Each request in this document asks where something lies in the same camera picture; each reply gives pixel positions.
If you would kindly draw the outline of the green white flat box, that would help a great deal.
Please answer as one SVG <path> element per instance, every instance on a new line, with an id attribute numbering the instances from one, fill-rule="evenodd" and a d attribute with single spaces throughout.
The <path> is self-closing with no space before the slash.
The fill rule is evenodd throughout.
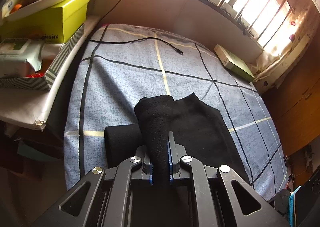
<path id="1" fill-rule="evenodd" d="M 214 51 L 226 69 L 234 72 L 248 82 L 254 81 L 252 72 L 242 59 L 218 44 L 214 47 Z"/>

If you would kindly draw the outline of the white side table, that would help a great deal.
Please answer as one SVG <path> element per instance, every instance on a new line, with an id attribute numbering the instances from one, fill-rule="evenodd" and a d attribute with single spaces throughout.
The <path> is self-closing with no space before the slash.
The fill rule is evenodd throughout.
<path id="1" fill-rule="evenodd" d="M 86 38 L 94 30 L 99 16 L 89 16 L 84 22 L 84 34 L 73 47 L 49 91 L 31 89 L 1 89 L 1 121 L 32 130 L 42 130 L 52 109 L 60 85 Z"/>

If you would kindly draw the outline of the grey white striped box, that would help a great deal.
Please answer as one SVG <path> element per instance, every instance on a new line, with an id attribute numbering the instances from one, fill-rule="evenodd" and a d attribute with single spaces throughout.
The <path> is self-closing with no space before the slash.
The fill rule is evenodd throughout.
<path id="1" fill-rule="evenodd" d="M 85 25 L 82 24 L 66 43 L 60 45 L 55 59 L 52 60 L 45 73 L 35 77 L 1 79 L 1 88 L 50 90 L 65 60 L 84 35 L 84 30 Z"/>

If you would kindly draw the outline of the cream patterned curtain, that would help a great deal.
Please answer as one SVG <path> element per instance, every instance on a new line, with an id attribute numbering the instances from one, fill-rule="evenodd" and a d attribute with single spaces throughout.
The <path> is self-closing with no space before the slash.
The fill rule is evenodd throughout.
<path id="1" fill-rule="evenodd" d="M 259 94 L 278 88 L 289 72 L 304 56 L 319 25 L 317 9 L 290 13 L 275 35 L 266 44 L 262 54 L 249 68 L 255 79 L 253 85 Z"/>

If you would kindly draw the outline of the wet wipes pack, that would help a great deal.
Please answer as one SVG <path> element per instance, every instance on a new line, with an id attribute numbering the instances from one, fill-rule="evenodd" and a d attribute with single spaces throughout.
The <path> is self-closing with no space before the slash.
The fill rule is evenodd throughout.
<path id="1" fill-rule="evenodd" d="M 42 67 L 43 40 L 6 38 L 1 42 L 1 78 L 26 77 Z"/>

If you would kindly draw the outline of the lime green shoe box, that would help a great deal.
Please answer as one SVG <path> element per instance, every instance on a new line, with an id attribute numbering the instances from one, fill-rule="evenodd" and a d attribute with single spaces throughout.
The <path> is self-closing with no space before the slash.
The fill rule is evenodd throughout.
<path id="1" fill-rule="evenodd" d="M 30 38 L 65 43 L 82 26 L 89 0 L 65 0 L 52 7 L 1 26 L 1 39 Z"/>

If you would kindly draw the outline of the white fruit bowl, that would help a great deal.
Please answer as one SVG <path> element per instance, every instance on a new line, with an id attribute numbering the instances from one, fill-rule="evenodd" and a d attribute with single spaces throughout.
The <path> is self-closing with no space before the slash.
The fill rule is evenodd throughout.
<path id="1" fill-rule="evenodd" d="M 65 0 L 39 0 L 27 5 L 26 7 L 22 7 L 13 13 L 6 13 L 4 15 L 4 19 L 6 21 L 19 20 L 63 1 Z"/>

